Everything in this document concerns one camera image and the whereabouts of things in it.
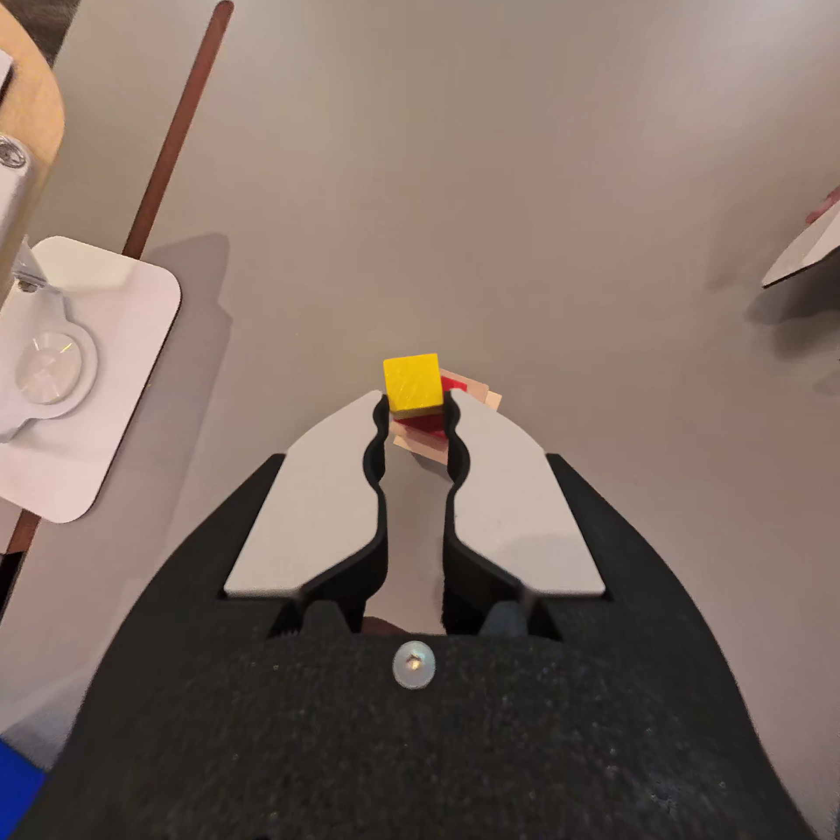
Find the person's right hand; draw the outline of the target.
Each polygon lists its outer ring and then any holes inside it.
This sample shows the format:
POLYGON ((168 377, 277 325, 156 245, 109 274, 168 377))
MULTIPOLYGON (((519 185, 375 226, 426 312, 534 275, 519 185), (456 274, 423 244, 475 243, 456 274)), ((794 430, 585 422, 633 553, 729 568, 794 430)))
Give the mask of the person's right hand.
POLYGON ((835 187, 829 192, 822 202, 815 207, 805 218, 805 225, 810 226, 822 215, 824 215, 831 207, 838 203, 840 198, 840 186, 835 187))

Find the blue plastic bin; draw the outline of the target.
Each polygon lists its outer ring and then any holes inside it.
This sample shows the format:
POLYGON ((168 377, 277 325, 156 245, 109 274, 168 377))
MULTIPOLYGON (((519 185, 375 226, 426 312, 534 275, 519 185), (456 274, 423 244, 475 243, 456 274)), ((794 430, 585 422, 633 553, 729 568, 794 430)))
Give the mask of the blue plastic bin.
POLYGON ((47 772, 1 741, 1 839, 6 839, 32 805, 47 772))

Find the white folding stand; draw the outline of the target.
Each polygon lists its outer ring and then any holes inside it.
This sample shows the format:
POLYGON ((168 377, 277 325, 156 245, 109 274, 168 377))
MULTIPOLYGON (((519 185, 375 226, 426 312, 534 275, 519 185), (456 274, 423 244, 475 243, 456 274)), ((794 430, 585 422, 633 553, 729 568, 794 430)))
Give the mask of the white folding stand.
POLYGON ((54 236, 18 251, 2 304, 1 498, 85 515, 182 303, 167 269, 54 236))

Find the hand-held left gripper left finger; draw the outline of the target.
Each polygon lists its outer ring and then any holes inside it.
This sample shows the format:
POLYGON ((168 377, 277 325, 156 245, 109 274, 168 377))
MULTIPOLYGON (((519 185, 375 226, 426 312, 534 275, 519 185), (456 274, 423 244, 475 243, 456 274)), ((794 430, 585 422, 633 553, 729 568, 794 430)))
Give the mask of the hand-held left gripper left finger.
POLYGON ((363 394, 288 449, 226 582, 228 597, 362 605, 387 573, 386 396, 363 394))

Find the yellow wooden cube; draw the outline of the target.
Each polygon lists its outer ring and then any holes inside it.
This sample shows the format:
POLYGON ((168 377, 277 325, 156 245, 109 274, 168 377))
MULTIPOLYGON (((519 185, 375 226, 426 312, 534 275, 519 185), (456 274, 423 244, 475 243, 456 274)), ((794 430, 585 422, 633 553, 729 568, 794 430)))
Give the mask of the yellow wooden cube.
POLYGON ((383 373, 390 412, 395 420, 443 411, 445 398, 436 353, 386 359, 383 373))

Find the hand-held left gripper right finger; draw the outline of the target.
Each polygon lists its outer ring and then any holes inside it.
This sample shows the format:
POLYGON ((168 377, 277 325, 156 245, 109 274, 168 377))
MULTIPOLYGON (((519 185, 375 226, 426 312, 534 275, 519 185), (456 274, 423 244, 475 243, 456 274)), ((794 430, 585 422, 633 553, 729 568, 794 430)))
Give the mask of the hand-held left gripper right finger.
POLYGON ((606 585, 543 448, 454 390, 445 398, 444 589, 470 605, 599 598, 606 585))

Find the medium wooden cube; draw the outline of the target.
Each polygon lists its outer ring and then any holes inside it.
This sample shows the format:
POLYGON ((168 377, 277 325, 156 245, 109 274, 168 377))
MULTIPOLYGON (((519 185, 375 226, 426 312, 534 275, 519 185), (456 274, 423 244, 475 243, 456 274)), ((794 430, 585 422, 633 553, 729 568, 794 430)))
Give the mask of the medium wooden cube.
MULTIPOLYGON (((464 380, 468 384, 466 393, 473 396, 490 409, 497 411, 501 404, 501 394, 490 390, 485 383, 465 378, 454 374, 451 371, 442 371, 446 375, 453 375, 464 380)), ((436 437, 425 434, 419 430, 405 427, 400 423, 391 421, 391 432, 394 435, 394 444, 400 446, 415 455, 423 456, 446 466, 448 462, 448 437, 436 437)))

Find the red wooden cube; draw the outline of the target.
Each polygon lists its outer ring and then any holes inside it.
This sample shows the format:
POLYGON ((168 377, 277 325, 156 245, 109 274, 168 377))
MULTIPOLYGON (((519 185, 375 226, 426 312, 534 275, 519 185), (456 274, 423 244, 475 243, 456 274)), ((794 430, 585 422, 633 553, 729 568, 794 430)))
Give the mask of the red wooden cube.
MULTIPOLYGON (((464 380, 454 377, 453 375, 445 374, 444 372, 440 376, 440 381, 444 394, 452 390, 460 390, 464 392, 468 390, 468 384, 464 380)), ((425 434, 431 434, 439 438, 446 437, 445 410, 443 407, 440 407, 435 412, 425 415, 394 416, 393 420, 405 427, 419 430, 425 434)))

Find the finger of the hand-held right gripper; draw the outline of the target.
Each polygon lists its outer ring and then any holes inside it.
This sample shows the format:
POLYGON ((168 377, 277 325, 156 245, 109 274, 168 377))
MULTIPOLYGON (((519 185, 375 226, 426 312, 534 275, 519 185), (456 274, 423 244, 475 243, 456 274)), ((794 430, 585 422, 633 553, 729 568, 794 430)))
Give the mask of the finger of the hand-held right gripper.
POLYGON ((808 270, 838 248, 839 208, 830 207, 804 228, 774 261, 762 279, 762 289, 808 270))

